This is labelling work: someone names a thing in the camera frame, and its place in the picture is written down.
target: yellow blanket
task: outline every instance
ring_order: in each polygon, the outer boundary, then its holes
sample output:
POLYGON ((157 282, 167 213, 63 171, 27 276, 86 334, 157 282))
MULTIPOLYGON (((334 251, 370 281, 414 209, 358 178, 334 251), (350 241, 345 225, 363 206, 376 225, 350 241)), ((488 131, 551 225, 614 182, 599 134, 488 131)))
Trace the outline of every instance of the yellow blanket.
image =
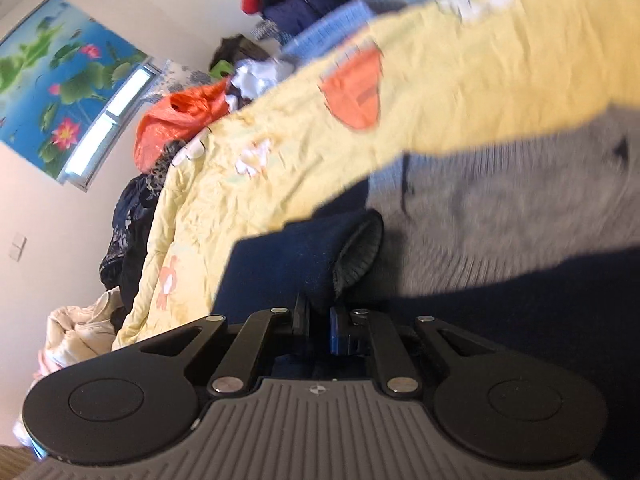
POLYGON ((461 23, 428 2, 373 22, 349 59, 334 52, 212 124, 169 172, 114 348, 206 315, 236 240, 308 216, 403 150, 452 152, 574 126, 609 102, 640 107, 638 9, 515 0, 461 23))

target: orange plastic bag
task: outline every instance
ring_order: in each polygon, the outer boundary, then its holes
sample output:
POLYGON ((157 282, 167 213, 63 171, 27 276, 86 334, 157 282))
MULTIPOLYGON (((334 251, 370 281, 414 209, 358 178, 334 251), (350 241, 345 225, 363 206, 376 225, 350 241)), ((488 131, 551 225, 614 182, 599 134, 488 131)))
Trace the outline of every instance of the orange plastic bag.
POLYGON ((133 158, 142 173, 149 173, 171 140, 189 141, 205 126, 228 114, 226 79, 215 85, 189 88, 168 95, 142 117, 133 158))

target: window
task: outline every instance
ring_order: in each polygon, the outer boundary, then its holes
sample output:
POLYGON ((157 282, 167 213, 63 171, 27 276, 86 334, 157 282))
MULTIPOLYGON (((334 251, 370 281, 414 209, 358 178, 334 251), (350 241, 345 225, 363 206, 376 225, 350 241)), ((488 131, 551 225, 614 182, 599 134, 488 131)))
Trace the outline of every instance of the window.
POLYGON ((78 143, 66 162, 61 180, 88 189, 91 179, 138 110, 140 97, 158 74, 157 68, 145 63, 129 76, 78 143))

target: wooden floor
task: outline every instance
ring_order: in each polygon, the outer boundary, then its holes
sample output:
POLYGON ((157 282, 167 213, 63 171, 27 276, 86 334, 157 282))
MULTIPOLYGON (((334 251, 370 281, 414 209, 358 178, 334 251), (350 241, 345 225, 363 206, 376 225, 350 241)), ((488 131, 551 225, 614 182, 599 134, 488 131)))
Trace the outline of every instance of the wooden floor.
POLYGON ((34 461, 33 453, 25 447, 0 446, 0 480, 12 480, 34 461))

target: round black pad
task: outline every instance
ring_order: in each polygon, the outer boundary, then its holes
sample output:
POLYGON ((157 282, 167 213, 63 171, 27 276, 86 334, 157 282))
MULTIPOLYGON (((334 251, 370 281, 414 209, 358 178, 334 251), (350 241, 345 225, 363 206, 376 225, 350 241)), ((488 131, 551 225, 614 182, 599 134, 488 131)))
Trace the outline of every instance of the round black pad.
POLYGON ((507 351, 460 358, 436 389, 434 413, 477 455, 531 468, 589 456, 607 409, 580 376, 507 351))
POLYGON ((98 379, 78 386, 69 397, 69 406, 84 420, 111 422, 134 413, 144 399, 145 394, 134 383, 122 379, 98 379))
POLYGON ((545 384, 512 380, 491 388, 489 403, 501 415, 533 422, 554 416, 562 406, 562 397, 545 384))
POLYGON ((22 414, 29 434, 50 455, 79 465, 113 465, 180 440, 198 403, 175 359, 130 347, 45 377, 30 391, 22 414))

